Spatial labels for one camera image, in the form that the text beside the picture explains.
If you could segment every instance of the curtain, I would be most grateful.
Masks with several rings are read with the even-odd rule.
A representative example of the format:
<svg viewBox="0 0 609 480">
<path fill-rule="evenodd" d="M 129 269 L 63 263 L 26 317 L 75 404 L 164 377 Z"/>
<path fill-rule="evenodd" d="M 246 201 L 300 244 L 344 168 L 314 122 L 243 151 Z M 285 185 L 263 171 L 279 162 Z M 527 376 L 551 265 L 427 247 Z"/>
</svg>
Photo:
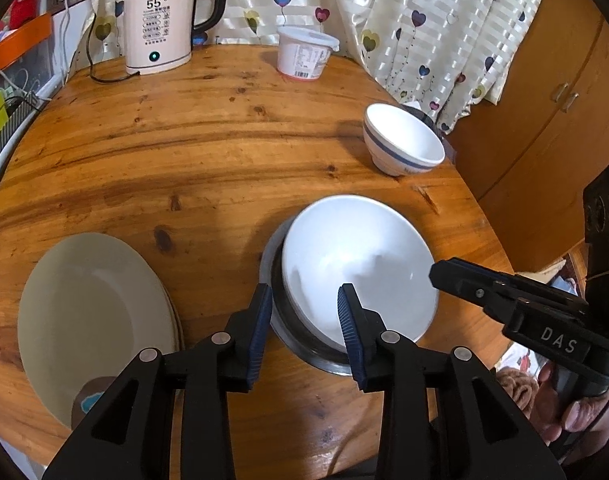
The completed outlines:
<svg viewBox="0 0 609 480">
<path fill-rule="evenodd" d="M 94 62 L 123 53 L 121 1 L 92 0 L 98 14 L 90 41 Z M 360 63 L 400 103 L 419 102 L 449 133 L 471 105 L 500 99 L 540 1 L 228 0 L 220 23 L 194 44 L 278 44 L 281 25 L 326 32 L 340 40 L 340 55 Z M 198 0 L 196 22 L 211 5 Z M 78 56 L 76 69 L 88 65 L 84 57 Z"/>
</svg>

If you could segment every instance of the container lid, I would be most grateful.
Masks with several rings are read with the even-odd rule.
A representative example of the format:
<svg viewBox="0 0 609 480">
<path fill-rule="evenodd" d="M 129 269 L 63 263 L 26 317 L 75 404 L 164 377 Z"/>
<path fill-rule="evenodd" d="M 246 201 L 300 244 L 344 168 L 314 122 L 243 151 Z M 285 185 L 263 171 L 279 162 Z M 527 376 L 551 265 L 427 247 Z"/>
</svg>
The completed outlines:
<svg viewBox="0 0 609 480">
<path fill-rule="evenodd" d="M 291 40 L 303 41 L 315 45 L 328 46 L 334 52 L 340 50 L 340 40 L 323 32 L 316 32 L 304 27 L 278 27 L 278 34 Z"/>
</svg>

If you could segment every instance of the finger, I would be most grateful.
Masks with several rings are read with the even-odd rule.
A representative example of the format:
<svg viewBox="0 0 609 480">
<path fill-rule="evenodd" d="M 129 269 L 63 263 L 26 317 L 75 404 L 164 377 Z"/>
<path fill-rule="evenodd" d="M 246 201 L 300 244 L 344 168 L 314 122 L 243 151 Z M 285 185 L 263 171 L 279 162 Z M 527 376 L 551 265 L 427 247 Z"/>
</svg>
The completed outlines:
<svg viewBox="0 0 609 480">
<path fill-rule="evenodd" d="M 535 396 L 529 420 L 547 443 L 556 440 L 562 431 L 556 413 L 558 413 L 558 394 L 553 390 L 550 383 L 544 383 Z"/>
<path fill-rule="evenodd" d="M 585 456 L 591 456 L 602 449 L 609 441 L 609 409 L 604 413 L 600 422 L 598 422 L 593 431 L 585 434 L 581 439 L 579 446 L 567 458 L 565 463 L 572 463 Z"/>
<path fill-rule="evenodd" d="M 577 400 L 568 406 L 562 416 L 562 425 L 567 431 L 573 433 L 584 431 L 595 420 L 609 401 L 609 389 L 600 397 L 586 398 Z M 594 431 L 609 429 L 609 417 L 604 416 L 593 428 Z"/>
<path fill-rule="evenodd" d="M 548 446 L 554 440 L 558 440 L 562 434 L 562 426 L 559 424 L 551 424 L 546 430 L 544 430 L 540 436 L 544 443 Z"/>
<path fill-rule="evenodd" d="M 542 370 L 540 370 L 540 374 L 538 375 L 540 384 L 545 383 L 551 378 L 553 370 L 555 370 L 555 365 L 550 361 L 542 367 Z"/>
</svg>

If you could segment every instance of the camera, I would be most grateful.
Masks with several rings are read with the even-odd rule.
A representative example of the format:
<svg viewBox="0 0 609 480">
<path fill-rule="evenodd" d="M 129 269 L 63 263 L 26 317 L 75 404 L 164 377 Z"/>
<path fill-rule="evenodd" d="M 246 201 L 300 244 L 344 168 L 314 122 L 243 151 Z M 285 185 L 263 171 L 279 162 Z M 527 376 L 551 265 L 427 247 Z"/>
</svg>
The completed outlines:
<svg viewBox="0 0 609 480">
<path fill-rule="evenodd" d="M 584 190 L 589 244 L 585 298 L 590 317 L 609 328 L 609 166 Z"/>
</svg>

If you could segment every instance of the container label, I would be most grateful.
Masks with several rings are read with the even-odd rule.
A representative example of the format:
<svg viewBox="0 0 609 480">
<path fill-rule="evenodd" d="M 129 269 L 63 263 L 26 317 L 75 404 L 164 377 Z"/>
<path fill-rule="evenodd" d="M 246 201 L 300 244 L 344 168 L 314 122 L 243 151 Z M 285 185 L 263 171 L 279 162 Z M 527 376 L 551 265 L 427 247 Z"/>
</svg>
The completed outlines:
<svg viewBox="0 0 609 480">
<path fill-rule="evenodd" d="M 144 44 L 166 43 L 171 25 L 171 6 L 167 0 L 147 0 L 142 13 L 142 39 Z"/>
<path fill-rule="evenodd" d="M 294 76 L 302 79 L 317 79 L 331 57 L 330 49 L 321 46 L 300 44 L 296 50 Z"/>
</svg>

